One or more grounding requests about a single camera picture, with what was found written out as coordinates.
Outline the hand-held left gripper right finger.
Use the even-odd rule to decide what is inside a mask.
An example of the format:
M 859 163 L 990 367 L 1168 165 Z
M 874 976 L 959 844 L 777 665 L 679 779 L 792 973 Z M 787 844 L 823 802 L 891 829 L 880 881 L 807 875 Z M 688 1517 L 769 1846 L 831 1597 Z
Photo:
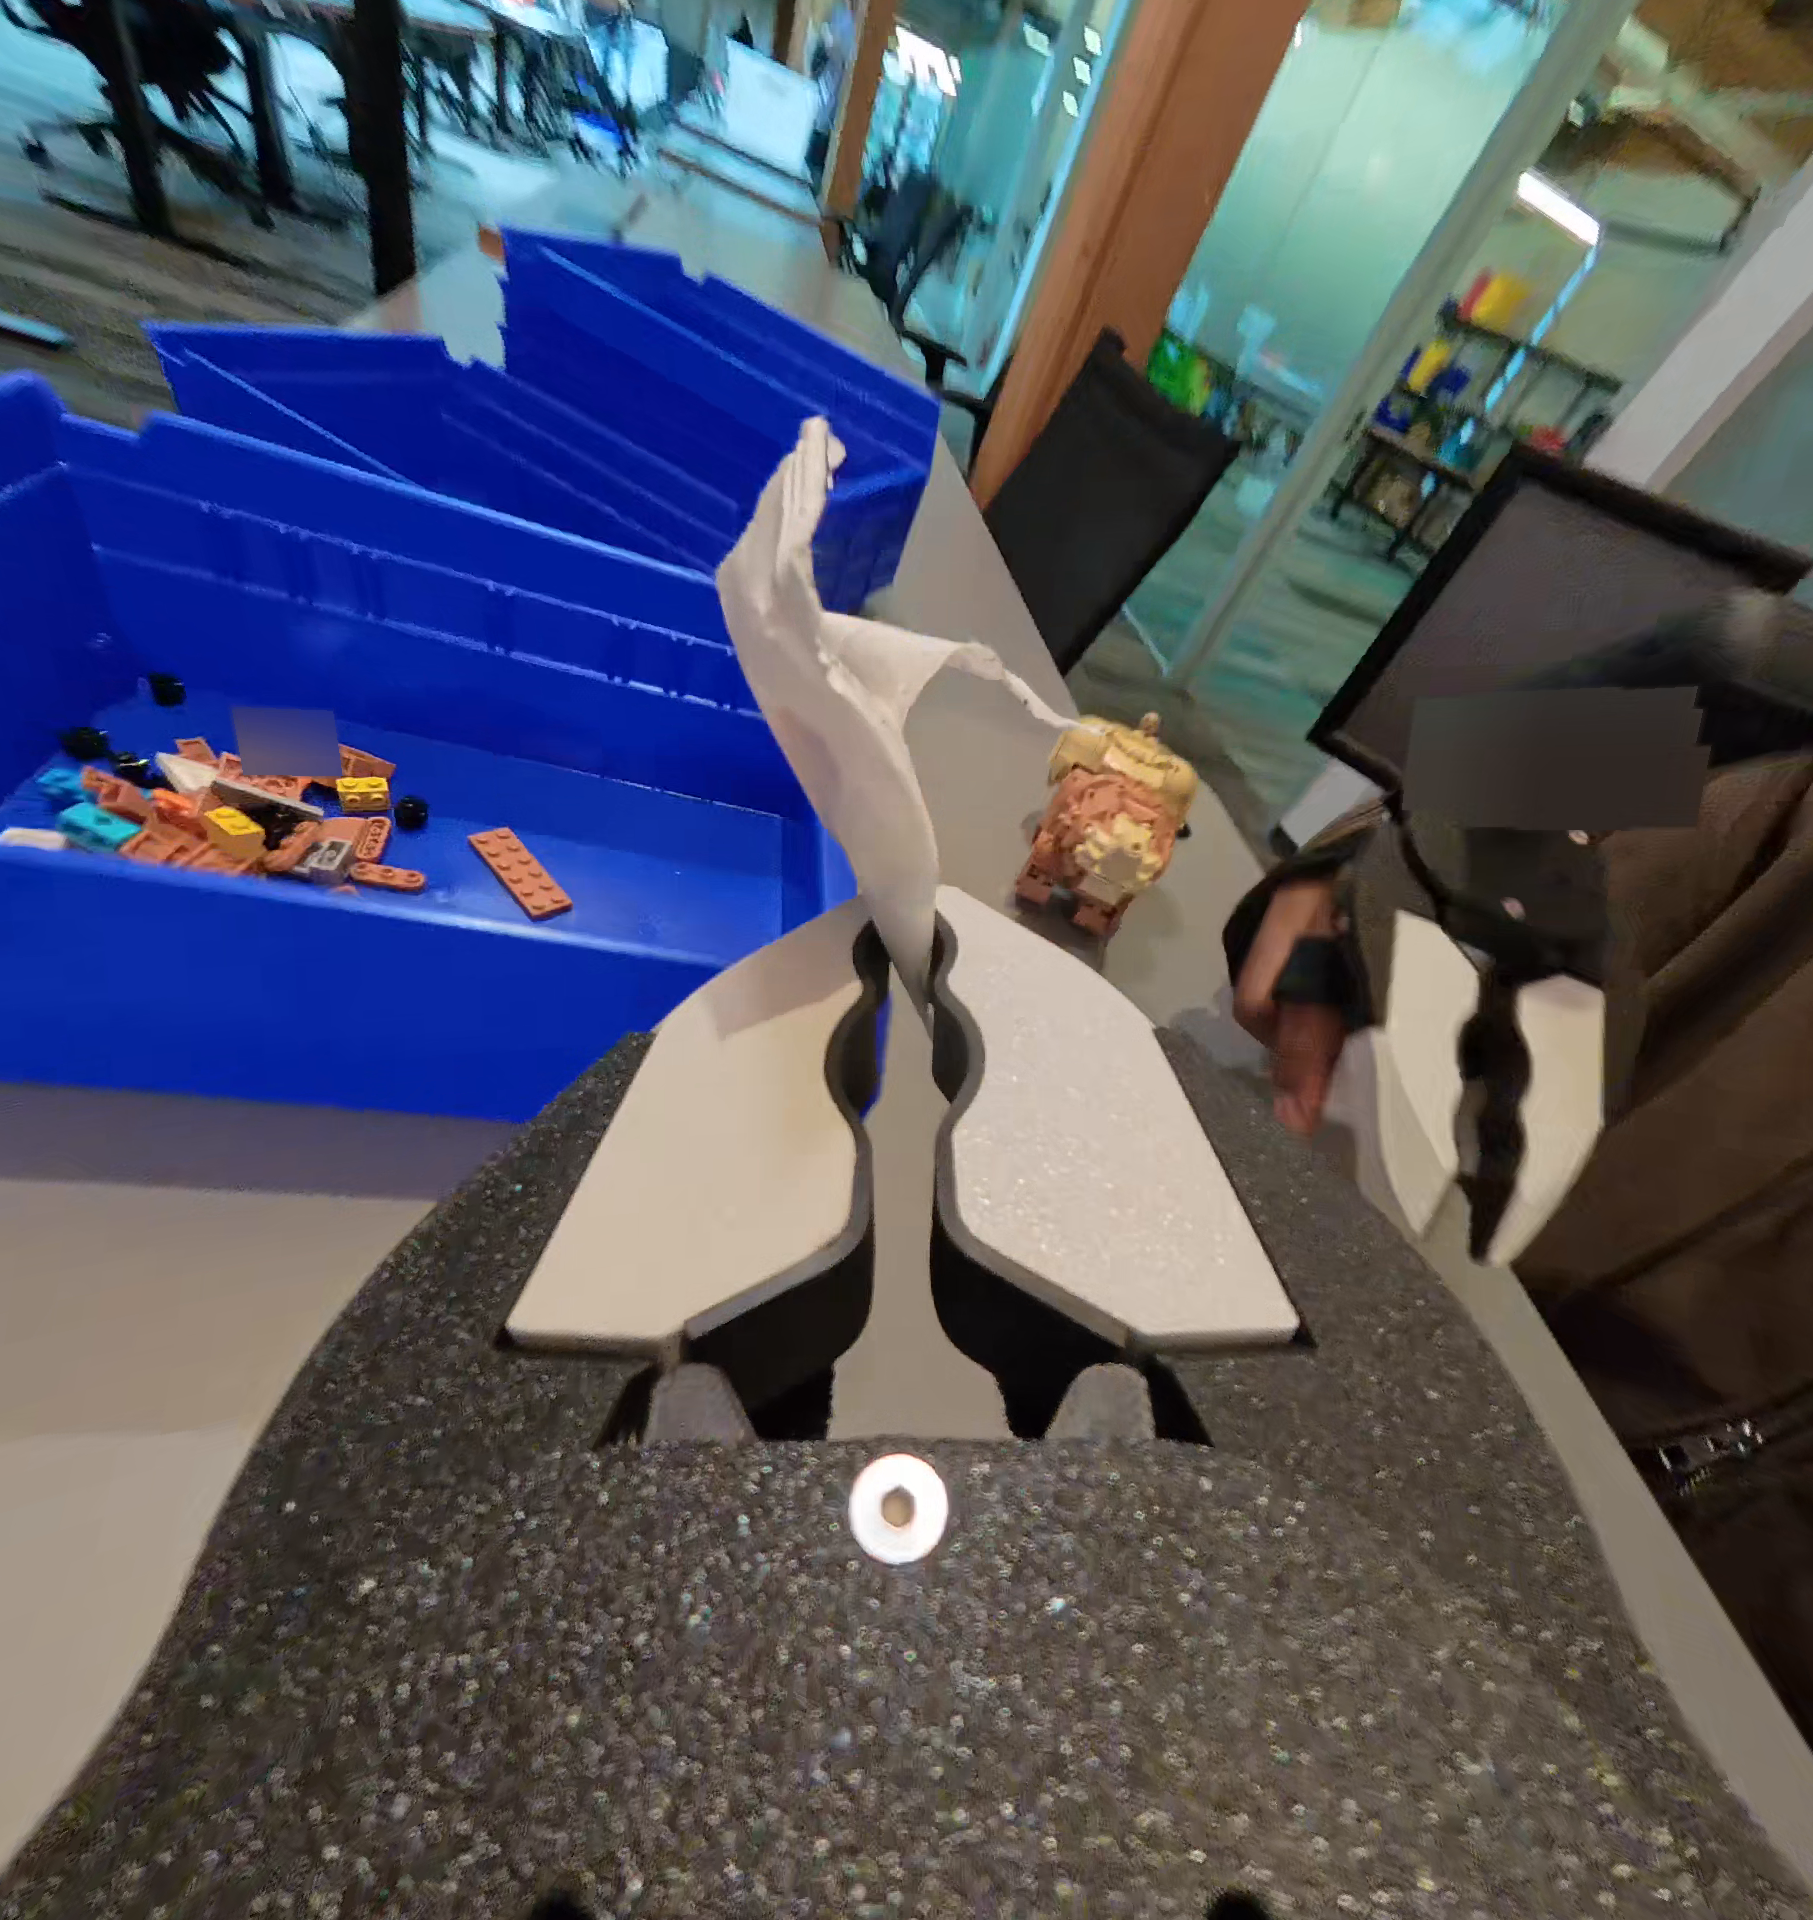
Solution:
M 1299 1311 L 1154 1021 L 969 891 L 930 976 L 940 1222 L 966 1259 L 1137 1354 L 1282 1344 Z

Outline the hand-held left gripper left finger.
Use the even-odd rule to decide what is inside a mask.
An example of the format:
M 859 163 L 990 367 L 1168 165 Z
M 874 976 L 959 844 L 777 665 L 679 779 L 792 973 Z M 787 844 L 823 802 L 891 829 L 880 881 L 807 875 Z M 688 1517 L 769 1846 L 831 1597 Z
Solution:
M 872 1231 L 892 961 L 851 898 L 658 1025 L 506 1318 L 526 1351 L 667 1357 Z

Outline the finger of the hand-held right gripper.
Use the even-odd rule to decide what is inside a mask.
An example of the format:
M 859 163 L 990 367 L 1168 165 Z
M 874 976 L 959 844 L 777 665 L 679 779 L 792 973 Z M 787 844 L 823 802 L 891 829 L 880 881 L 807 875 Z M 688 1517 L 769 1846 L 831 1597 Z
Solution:
M 1460 1177 L 1460 1040 L 1479 997 L 1470 954 L 1441 925 L 1398 911 L 1385 1011 L 1371 1030 L 1364 1165 L 1369 1195 L 1413 1241 Z
M 1583 1172 L 1604 1127 L 1604 1025 L 1602 989 L 1579 978 L 1488 978 L 1474 1015 L 1474 1262 L 1515 1264 Z

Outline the blue plastic bin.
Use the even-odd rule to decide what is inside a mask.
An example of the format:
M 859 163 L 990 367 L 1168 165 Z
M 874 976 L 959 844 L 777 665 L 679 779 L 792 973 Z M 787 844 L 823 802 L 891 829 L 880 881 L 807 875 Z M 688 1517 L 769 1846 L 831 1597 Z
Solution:
M 421 891 L 2 842 L 240 707 L 391 763 Z M 519 1121 L 851 894 L 710 579 L 0 378 L 0 1082 Z
M 940 439 L 917 379 L 677 252 L 504 227 L 506 372 L 693 486 L 728 552 L 807 419 L 845 448 L 815 533 L 823 606 L 895 584 Z
M 756 712 L 715 573 L 740 528 L 715 486 L 433 336 L 148 323 L 174 410 L 359 474 L 319 527 L 606 617 L 613 672 Z

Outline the small white paper bag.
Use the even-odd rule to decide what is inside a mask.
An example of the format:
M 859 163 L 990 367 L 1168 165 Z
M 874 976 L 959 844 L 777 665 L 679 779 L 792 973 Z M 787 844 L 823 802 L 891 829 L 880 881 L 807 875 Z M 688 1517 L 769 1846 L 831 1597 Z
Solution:
M 829 421 L 805 418 L 717 573 L 750 692 L 807 800 L 846 851 L 872 922 L 916 1011 L 930 1016 L 939 836 L 905 728 L 945 670 L 1002 687 L 1058 741 L 1073 721 L 989 646 L 910 632 L 823 607 L 815 537 L 846 458 Z

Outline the pile of toy bricks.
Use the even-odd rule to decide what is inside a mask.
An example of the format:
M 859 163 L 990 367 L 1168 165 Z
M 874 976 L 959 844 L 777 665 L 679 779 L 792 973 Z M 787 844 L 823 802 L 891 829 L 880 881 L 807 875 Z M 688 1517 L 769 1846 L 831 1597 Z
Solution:
M 0 692 L 0 929 L 189 934 L 367 902 L 458 922 L 584 929 L 617 791 L 575 728 L 514 694 L 377 685 L 231 696 L 185 716 L 127 665 Z

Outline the person's right forearm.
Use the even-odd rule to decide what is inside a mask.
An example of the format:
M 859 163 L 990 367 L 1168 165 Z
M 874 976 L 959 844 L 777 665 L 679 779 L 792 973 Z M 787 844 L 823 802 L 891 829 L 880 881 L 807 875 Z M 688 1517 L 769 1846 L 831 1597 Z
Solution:
M 1352 928 L 1389 914 L 1405 879 L 1398 857 L 1373 857 L 1388 832 L 1383 800 L 1352 808 L 1242 901 L 1327 872 Z M 1681 1084 L 1719 1086 L 1753 1119 L 1779 1112 L 1813 1141 L 1813 749 L 1714 773 L 1701 823 L 1615 836 L 1604 862 L 1613 1138 L 1585 1185 L 1629 1176 L 1651 1153 L 1634 1114 L 1672 1106 Z

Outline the grey desk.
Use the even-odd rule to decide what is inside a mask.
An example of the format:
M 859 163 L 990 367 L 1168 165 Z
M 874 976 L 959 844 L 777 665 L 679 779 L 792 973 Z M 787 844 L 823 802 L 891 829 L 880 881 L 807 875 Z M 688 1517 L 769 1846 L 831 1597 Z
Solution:
M 901 607 L 922 625 L 1024 609 L 948 452 L 939 452 Z M 851 1477 L 855 1442 L 882 1451 L 913 1399 L 933 1451 L 990 1453 L 998 1477 L 1038 1448 L 987 1442 L 998 1419 L 987 1377 L 936 1356 L 920 1206 L 940 1101 L 926 1035 L 895 1027 L 874 1125 L 875 1318 L 846 1359 L 827 1465 Z M 103 1735 L 194 1585 L 198 1558 L 239 1523 L 246 1455 L 305 1359 L 404 1231 L 481 1165 L 510 1127 L 391 1114 L 295 1112 L 272 1121 L 234 1101 L 0 1086 L 0 1874 L 43 1815 L 101 1757 Z M 1538 1311 L 1503 1269 L 1473 1268 L 1448 1211 L 1401 1271 L 1360 1262 L 1355 1309 L 1437 1306 L 1520 1437 L 1554 1459 L 1602 1551 L 1604 1597 L 1687 1719 L 1687 1742 L 1723 1769 L 1813 1892 L 1813 1757 L 1770 1697 Z

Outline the person's right hand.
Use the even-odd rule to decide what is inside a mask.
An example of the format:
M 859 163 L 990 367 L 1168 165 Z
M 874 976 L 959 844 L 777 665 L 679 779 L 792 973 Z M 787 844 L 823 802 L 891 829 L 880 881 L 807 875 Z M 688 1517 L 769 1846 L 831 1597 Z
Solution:
M 1224 928 L 1224 953 L 1233 1016 L 1271 1058 L 1274 1115 L 1310 1137 L 1369 1015 L 1344 881 L 1322 872 L 1256 888 Z

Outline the person's brown jacket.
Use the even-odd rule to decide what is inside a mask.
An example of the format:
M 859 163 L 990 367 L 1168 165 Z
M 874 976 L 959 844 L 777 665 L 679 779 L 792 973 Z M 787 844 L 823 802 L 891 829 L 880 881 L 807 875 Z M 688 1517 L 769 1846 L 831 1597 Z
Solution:
M 1637 1101 L 1519 1276 L 1813 1750 L 1813 1056 Z

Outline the black-framed grey panel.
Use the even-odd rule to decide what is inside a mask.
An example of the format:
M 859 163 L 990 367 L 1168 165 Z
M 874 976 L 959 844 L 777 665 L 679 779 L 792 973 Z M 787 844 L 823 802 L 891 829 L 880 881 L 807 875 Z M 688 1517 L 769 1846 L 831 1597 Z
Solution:
M 1809 552 L 1515 444 L 1306 737 L 1385 789 L 1422 699 L 1491 694 L 1737 589 L 1789 595 L 1812 570 Z

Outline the orange brick-built toy model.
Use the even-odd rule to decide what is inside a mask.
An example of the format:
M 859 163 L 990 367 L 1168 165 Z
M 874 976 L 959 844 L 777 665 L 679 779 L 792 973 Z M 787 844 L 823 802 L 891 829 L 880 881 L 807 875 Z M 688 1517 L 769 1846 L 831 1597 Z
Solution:
M 1066 901 L 1072 922 L 1105 942 L 1189 832 L 1199 775 L 1149 710 L 1131 725 L 1098 716 L 1068 725 L 1047 781 L 1049 802 L 1013 895 L 1035 908 Z

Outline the shelf with coloured bins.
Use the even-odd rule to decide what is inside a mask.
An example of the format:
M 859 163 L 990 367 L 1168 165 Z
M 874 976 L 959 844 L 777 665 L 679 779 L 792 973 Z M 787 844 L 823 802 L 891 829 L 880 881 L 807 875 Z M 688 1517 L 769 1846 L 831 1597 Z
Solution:
M 1624 378 L 1554 342 L 1592 276 L 1590 251 L 1536 318 L 1516 276 L 1482 274 L 1448 298 L 1360 424 L 1324 495 L 1330 524 L 1379 535 L 1388 563 L 1422 566 L 1495 475 L 1513 447 L 1579 461 L 1613 419 Z

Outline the black office chair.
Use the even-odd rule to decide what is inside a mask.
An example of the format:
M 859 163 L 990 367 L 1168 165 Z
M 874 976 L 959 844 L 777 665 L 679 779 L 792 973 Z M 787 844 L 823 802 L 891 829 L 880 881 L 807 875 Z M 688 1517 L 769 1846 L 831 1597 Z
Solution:
M 1049 660 L 1068 674 L 1175 547 L 1242 440 L 1160 395 L 1105 330 L 984 510 Z

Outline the wooden pillar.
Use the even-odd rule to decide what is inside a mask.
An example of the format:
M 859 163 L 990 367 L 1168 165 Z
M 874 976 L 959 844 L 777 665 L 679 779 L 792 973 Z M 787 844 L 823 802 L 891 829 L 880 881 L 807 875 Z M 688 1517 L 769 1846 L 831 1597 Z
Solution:
M 1306 2 L 1138 2 L 1053 224 L 1012 370 L 974 461 L 993 504 L 1084 357 L 1116 333 L 1142 372 Z

